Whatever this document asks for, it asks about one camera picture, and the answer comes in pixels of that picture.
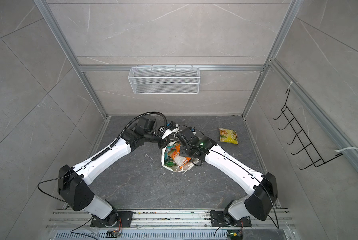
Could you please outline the aluminium mounting rail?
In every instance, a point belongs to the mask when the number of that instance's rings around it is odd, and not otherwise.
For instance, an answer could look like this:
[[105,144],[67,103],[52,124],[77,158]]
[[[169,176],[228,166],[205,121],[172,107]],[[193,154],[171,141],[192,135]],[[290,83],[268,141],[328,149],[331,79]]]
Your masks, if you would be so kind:
[[[119,210],[117,218],[121,219],[123,230],[157,230],[157,229],[213,229],[227,227],[227,218],[222,210]],[[45,225],[46,230],[72,229],[91,219],[88,227],[105,228],[99,218],[86,212],[74,212],[71,209],[55,210]],[[246,216],[234,225],[249,229],[284,229],[294,230],[294,221],[288,209],[271,211],[266,220]]]

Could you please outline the floral paper bag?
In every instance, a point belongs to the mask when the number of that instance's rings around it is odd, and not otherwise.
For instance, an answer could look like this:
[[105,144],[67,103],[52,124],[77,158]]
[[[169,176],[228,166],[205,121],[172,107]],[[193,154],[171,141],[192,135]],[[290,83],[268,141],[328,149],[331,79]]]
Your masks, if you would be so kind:
[[195,128],[171,121],[162,140],[161,163],[164,168],[184,174],[194,166],[201,165],[201,161],[191,155],[195,152],[194,145],[199,140]]

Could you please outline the green snack packet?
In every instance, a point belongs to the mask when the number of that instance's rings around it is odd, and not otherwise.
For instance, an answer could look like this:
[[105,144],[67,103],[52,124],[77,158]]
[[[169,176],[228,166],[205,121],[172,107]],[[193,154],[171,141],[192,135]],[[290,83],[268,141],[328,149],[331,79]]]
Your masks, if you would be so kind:
[[175,159],[180,156],[177,146],[168,146],[164,151],[164,165],[167,167],[178,166]]

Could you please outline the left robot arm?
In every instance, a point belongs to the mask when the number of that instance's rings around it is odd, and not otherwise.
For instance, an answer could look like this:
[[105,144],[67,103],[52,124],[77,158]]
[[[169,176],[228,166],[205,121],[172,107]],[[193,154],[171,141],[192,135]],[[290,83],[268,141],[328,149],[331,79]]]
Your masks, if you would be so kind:
[[89,186],[103,171],[144,143],[157,143],[159,149],[168,144],[168,137],[176,131],[177,124],[165,121],[156,130],[152,114],[149,112],[135,117],[112,143],[89,159],[74,167],[65,165],[60,168],[58,193],[74,211],[86,211],[109,225],[114,224],[117,210],[108,201],[96,196]]

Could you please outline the small green circuit board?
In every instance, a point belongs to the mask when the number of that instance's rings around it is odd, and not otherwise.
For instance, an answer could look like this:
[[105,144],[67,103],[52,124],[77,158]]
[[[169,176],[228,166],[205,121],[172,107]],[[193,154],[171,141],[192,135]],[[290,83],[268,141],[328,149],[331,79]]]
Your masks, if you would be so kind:
[[241,231],[228,231],[227,239],[228,240],[243,240],[244,236]]

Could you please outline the orange snack packet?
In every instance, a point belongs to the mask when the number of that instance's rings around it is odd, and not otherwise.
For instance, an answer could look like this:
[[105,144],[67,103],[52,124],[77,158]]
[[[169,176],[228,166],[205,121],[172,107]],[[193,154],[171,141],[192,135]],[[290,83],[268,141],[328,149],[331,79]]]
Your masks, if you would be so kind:
[[191,161],[189,157],[180,156],[181,153],[181,144],[179,142],[175,143],[171,146],[170,150],[168,151],[167,155],[173,160],[173,162],[180,168],[183,167]]

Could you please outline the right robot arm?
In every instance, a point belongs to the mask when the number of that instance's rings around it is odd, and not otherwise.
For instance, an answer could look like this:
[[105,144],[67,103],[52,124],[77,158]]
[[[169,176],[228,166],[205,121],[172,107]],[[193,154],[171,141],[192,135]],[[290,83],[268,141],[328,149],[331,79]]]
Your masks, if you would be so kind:
[[277,180],[273,174],[264,175],[247,167],[209,137],[200,139],[190,130],[180,131],[176,135],[188,156],[218,168],[246,192],[246,198],[233,200],[225,208],[227,224],[234,225],[249,216],[261,221],[267,219],[278,199]]

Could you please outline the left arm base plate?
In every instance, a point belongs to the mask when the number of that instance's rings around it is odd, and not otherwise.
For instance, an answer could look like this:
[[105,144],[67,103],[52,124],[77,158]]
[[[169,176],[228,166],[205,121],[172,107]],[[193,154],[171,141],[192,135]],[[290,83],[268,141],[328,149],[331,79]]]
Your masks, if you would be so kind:
[[104,220],[93,216],[90,226],[98,228],[130,228],[132,217],[132,211],[118,211],[116,214],[110,214]]

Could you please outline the aluminium frame profile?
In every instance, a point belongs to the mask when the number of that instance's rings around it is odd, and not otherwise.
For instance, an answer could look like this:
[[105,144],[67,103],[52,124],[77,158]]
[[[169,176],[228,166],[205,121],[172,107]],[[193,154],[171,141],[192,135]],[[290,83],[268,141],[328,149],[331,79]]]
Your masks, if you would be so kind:
[[[88,82],[87,77],[85,76],[86,71],[127,71],[132,68],[132,65],[80,65],[78,63],[77,57],[72,51],[70,44],[68,43],[65,35],[60,29],[59,24],[57,23],[55,16],[53,15],[48,3],[46,1],[35,1],[34,2],[40,13],[44,17],[46,23],[48,24],[51,32],[56,37],[57,42],[61,46],[62,50],[67,56],[67,59],[72,64],[73,69],[77,73],[80,80],[82,80],[83,85],[88,90],[91,97],[93,97],[94,103],[99,109],[99,112],[103,117],[106,117],[108,114],[104,110],[104,107],[100,100],[98,99],[97,94],[94,92],[93,87]],[[349,139],[349,137],[339,128],[337,124],[323,111],[323,109],[318,105],[318,103],[313,100],[313,98],[303,89],[303,87],[296,83],[292,75],[286,70],[284,66],[278,61],[276,56],[281,49],[281,46],[288,34],[291,25],[296,18],[298,11],[300,10],[303,1],[292,1],[290,7],[286,13],[284,21],[281,25],[280,31],[275,38],[275,42],[270,50],[270,53],[266,61],[261,65],[141,65],[141,68],[146,69],[184,69],[184,68],[198,68],[203,71],[259,71],[260,75],[255,83],[254,89],[249,97],[248,103],[242,113],[242,116],[245,118],[248,116],[249,111],[254,103],[255,98],[257,97],[260,88],[262,87],[265,77],[268,75],[270,69],[273,69],[280,78],[289,85],[287,93],[292,92],[299,102],[307,109],[307,111],[312,115],[320,127],[326,132],[328,137],[333,141],[333,143],[342,149],[342,154],[348,159],[350,164],[358,172],[358,150],[355,150],[354,143]]]

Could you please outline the yellow snack packet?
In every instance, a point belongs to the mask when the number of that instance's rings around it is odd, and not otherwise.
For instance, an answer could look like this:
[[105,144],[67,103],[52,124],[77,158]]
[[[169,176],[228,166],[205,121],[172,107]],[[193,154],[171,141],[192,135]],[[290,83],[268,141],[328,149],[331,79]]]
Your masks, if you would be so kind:
[[234,130],[219,128],[220,141],[223,143],[230,143],[238,145],[238,134]]

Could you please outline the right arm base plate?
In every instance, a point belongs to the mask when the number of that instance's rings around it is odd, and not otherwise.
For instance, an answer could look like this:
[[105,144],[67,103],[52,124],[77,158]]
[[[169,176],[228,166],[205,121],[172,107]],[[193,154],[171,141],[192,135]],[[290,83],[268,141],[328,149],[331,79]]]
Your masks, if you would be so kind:
[[250,217],[244,217],[240,220],[235,220],[229,214],[225,214],[223,211],[211,210],[210,212],[211,223],[213,227],[251,227],[252,222]]

